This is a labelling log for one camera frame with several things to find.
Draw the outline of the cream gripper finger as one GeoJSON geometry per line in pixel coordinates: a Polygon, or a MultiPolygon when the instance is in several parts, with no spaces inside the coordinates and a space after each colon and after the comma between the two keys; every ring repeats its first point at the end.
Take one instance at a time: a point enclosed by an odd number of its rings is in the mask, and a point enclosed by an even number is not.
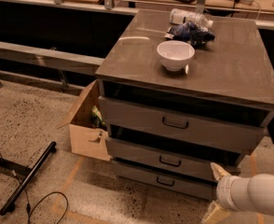
{"type": "Polygon", "coordinates": [[[201,220],[201,224],[217,224],[230,215],[231,212],[229,210],[222,207],[218,202],[212,201],[201,220]]]}
{"type": "Polygon", "coordinates": [[[225,176],[231,176],[231,173],[227,172],[222,166],[215,162],[211,163],[211,168],[216,181],[220,181],[225,176]]]}

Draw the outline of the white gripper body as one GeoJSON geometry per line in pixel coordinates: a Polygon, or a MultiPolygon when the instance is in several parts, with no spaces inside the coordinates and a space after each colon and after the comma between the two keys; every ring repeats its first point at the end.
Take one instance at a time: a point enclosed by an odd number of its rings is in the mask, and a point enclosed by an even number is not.
{"type": "Polygon", "coordinates": [[[220,179],[216,188],[216,196],[220,205],[230,211],[239,211],[239,208],[235,205],[232,199],[232,184],[239,177],[235,175],[226,175],[220,179]]]}

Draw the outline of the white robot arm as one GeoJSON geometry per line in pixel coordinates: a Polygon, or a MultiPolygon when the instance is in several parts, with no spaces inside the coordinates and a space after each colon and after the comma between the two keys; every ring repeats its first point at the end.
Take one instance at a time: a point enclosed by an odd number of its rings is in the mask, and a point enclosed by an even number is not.
{"type": "Polygon", "coordinates": [[[255,212],[274,217],[274,175],[239,177],[214,162],[211,168],[217,181],[216,200],[210,203],[202,224],[217,224],[232,212],[255,212]]]}

